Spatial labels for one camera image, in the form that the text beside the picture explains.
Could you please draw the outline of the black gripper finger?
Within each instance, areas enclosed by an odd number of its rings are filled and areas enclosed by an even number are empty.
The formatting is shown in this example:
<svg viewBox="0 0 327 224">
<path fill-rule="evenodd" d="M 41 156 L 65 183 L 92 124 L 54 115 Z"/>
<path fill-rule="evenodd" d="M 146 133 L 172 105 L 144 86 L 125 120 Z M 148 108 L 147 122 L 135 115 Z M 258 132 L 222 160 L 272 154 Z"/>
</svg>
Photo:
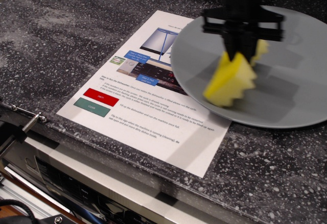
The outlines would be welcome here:
<svg viewBox="0 0 327 224">
<path fill-rule="evenodd" d="M 240 34 L 223 34 L 225 50 L 229 59 L 232 61 L 236 53 L 241 52 L 241 36 Z"/>
<path fill-rule="evenodd" d="M 253 36 L 243 36 L 241 38 L 241 53 L 247 61 L 250 61 L 251 58 L 255 55 L 257 42 L 258 39 Z"/>
</svg>

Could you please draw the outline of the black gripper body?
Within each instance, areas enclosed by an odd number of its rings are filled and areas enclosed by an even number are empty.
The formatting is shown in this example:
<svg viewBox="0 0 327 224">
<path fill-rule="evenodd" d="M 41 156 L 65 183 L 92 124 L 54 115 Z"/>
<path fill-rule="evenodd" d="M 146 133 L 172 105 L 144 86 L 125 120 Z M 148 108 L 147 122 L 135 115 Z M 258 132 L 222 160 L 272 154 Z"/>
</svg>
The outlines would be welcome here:
<svg viewBox="0 0 327 224">
<path fill-rule="evenodd" d="M 249 33 L 255 39 L 281 41 L 284 17 L 261 6 L 261 0 L 224 0 L 220 8 L 205 9 L 203 31 L 222 36 Z"/>
</svg>

